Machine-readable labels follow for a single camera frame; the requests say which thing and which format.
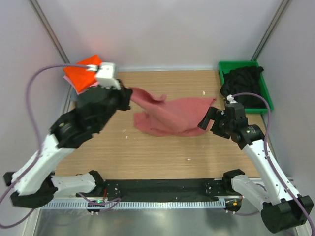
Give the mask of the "black t shirt in bin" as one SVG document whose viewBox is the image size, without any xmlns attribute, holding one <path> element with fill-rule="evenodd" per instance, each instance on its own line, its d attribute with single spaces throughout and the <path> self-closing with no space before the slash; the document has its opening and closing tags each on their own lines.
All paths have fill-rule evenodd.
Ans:
<svg viewBox="0 0 315 236">
<path fill-rule="evenodd" d="M 248 92 L 261 96 L 259 79 L 263 70 L 261 66 L 245 66 L 224 73 L 224 83 L 220 89 L 221 95 L 227 97 L 228 95 Z M 236 97 L 235 100 L 248 109 L 266 108 L 264 102 L 254 96 L 242 95 Z"/>
</svg>

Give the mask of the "orange folded t shirt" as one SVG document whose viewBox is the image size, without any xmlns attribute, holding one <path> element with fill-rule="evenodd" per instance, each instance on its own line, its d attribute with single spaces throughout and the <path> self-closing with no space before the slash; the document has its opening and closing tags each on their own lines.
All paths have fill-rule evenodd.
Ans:
<svg viewBox="0 0 315 236">
<path fill-rule="evenodd" d="M 79 65 L 100 65 L 102 60 L 98 55 L 93 55 L 84 59 L 76 64 Z M 77 94 L 83 93 L 87 88 L 97 86 L 98 82 L 95 78 L 95 72 L 87 71 L 85 68 L 79 67 L 66 67 L 63 69 L 65 72 L 64 78 L 74 87 Z"/>
</svg>

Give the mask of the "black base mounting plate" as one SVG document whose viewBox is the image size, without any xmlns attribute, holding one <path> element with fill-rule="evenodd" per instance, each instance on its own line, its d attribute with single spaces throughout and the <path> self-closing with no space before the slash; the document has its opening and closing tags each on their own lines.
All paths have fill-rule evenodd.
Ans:
<svg viewBox="0 0 315 236">
<path fill-rule="evenodd" d="M 227 196 L 218 179 L 107 180 L 107 197 L 123 202 L 213 202 Z"/>
</svg>

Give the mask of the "dusty pink t shirt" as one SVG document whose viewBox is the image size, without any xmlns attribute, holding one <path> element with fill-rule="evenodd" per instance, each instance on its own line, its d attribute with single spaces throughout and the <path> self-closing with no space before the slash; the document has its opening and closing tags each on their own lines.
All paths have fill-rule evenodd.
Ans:
<svg viewBox="0 0 315 236">
<path fill-rule="evenodd" d="M 131 101 L 143 109 L 134 113 L 133 125 L 139 131 L 152 136 L 193 137 L 206 133 L 198 127 L 215 97 L 184 97 L 167 100 L 163 94 L 156 97 L 144 89 L 133 87 Z"/>
</svg>

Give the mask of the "right aluminium frame post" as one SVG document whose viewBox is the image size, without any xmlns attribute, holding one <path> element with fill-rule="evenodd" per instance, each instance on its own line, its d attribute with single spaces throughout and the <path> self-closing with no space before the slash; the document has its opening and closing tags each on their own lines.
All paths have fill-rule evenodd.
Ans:
<svg viewBox="0 0 315 236">
<path fill-rule="evenodd" d="M 291 3 L 292 0 L 282 0 L 280 2 L 257 48 L 255 49 L 253 56 L 251 57 L 251 61 L 257 61 Z"/>
</svg>

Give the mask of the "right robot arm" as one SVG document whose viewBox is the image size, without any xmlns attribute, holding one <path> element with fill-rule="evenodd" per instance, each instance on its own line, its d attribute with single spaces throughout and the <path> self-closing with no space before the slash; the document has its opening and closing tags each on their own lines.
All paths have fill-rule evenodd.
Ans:
<svg viewBox="0 0 315 236">
<path fill-rule="evenodd" d="M 205 130 L 211 120 L 212 133 L 234 141 L 254 164 L 264 184 L 261 188 L 241 170 L 233 170 L 224 173 L 222 190 L 247 198 L 272 233 L 304 225 L 314 206 L 312 199 L 302 196 L 285 176 L 260 127 L 248 123 L 243 105 L 228 104 L 223 111 L 210 107 L 198 127 Z"/>
</svg>

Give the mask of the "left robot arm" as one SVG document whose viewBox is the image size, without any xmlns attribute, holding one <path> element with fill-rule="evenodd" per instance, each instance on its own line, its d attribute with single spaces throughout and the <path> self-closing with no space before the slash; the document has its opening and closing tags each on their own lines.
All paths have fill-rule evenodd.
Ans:
<svg viewBox="0 0 315 236">
<path fill-rule="evenodd" d="M 37 151 L 19 171 L 4 174 L 6 185 L 14 186 L 10 195 L 12 204 L 35 209 L 55 197 L 80 193 L 89 197 L 100 196 L 104 192 L 104 181 L 97 171 L 71 177 L 57 177 L 53 171 L 64 158 L 103 130 L 117 110 L 130 110 L 131 96 L 130 88 L 102 86 L 89 87 L 78 95 L 76 107 L 61 115 L 51 126 L 41 151 Z"/>
</svg>

